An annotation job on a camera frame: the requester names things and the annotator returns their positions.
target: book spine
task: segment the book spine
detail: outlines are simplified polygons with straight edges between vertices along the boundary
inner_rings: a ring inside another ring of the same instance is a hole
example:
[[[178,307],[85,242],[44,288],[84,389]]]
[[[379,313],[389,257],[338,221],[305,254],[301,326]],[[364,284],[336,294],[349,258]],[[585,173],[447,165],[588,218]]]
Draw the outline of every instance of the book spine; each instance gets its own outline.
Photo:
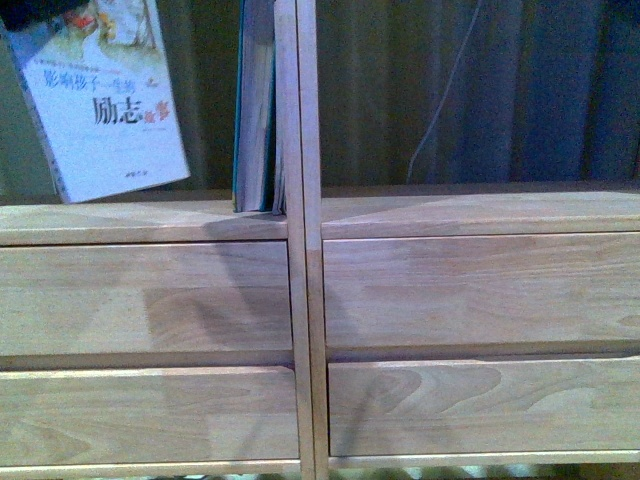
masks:
[[[9,33],[5,27],[5,24],[0,18],[0,43],[4,42],[9,51],[9,55],[11,56],[11,60],[13,61],[13,65],[15,71],[18,76],[18,83],[20,85],[20,90],[22,91],[22,96],[27,105],[27,110],[29,111],[29,115],[31,116],[31,120],[35,126],[36,134],[38,136],[38,140],[40,141],[40,145],[42,146],[42,150],[44,151],[45,158],[47,159],[47,163],[49,164],[49,170],[51,172],[51,177],[53,179],[53,185],[56,189],[56,192],[65,203],[70,201],[67,189],[65,187],[64,180],[62,178],[62,174],[60,172],[60,168],[58,167],[58,163],[53,154],[53,150],[51,149],[51,144],[49,143],[49,139],[47,137],[47,133],[44,129],[44,125],[42,124],[42,120],[40,118],[40,114],[38,113],[38,109],[36,107],[36,103],[31,95],[31,89],[27,83],[27,79],[24,76],[22,69],[20,68],[20,62],[18,61],[18,57],[16,56],[15,50],[11,45],[11,39],[9,38]]]

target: blue book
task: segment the blue book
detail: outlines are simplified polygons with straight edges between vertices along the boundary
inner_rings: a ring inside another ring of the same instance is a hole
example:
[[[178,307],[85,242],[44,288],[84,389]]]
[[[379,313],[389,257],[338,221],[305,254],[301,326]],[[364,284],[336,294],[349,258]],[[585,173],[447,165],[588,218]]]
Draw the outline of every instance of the blue book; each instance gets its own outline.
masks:
[[[271,208],[274,118],[273,0],[242,0],[233,158],[233,204],[237,212]]]

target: white book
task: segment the white book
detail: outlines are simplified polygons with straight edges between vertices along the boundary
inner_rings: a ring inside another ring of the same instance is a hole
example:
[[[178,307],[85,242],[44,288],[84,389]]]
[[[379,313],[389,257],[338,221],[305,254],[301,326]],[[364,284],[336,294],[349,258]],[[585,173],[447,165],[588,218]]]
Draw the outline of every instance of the white book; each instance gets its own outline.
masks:
[[[63,201],[189,176],[155,0],[91,0],[0,34]]]

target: wooden cabinet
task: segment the wooden cabinet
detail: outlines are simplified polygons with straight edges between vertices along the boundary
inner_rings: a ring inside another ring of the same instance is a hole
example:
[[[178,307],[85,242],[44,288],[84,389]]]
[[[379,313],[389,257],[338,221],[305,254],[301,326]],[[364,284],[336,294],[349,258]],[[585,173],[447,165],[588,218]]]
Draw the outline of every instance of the wooden cabinet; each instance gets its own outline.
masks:
[[[0,358],[292,350],[284,241],[16,247],[0,270]]]
[[[298,458],[284,367],[0,373],[3,467]]]
[[[0,207],[0,478],[640,462],[637,182],[323,191],[276,1],[286,218]]]
[[[329,365],[331,454],[637,449],[638,358]]]

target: white cable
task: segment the white cable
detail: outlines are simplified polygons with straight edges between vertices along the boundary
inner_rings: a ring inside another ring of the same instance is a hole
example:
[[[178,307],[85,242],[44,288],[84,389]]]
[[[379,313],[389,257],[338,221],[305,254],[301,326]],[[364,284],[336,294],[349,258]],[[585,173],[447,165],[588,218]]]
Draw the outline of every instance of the white cable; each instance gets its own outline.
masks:
[[[447,81],[447,86],[444,89],[444,93],[442,94],[442,98],[440,99],[440,103],[438,104],[438,108],[433,114],[433,117],[431,118],[431,122],[429,122],[429,127],[427,128],[427,131],[422,137],[422,140],[420,140],[420,143],[418,144],[418,148],[416,148],[416,151],[413,152],[413,155],[411,156],[411,160],[409,161],[409,168],[407,170],[407,180],[405,182],[407,184],[409,184],[409,182],[411,181],[411,176],[413,174],[413,164],[416,162],[416,158],[418,158],[418,155],[424,148],[424,144],[427,142],[429,135],[431,135],[433,128],[436,126],[438,117],[440,117],[440,112],[442,111],[444,102],[447,100],[447,96],[449,95],[449,90],[451,89],[451,84],[453,83],[453,79],[460,65],[462,54],[464,53],[464,50],[467,47],[467,42],[469,41],[469,37],[471,37],[471,32],[473,32],[473,27],[475,26],[476,21],[478,20],[478,15],[480,14],[480,8],[482,7],[483,1],[484,0],[478,0],[478,2],[476,3],[476,9],[473,12],[473,17],[471,18],[471,22],[469,23],[469,28],[467,29],[467,33],[465,34],[464,39],[462,40],[462,44],[460,45],[460,49],[458,50],[458,54],[456,55],[456,60],[455,62],[453,62],[453,68],[451,68],[451,73],[449,73],[449,80]]]

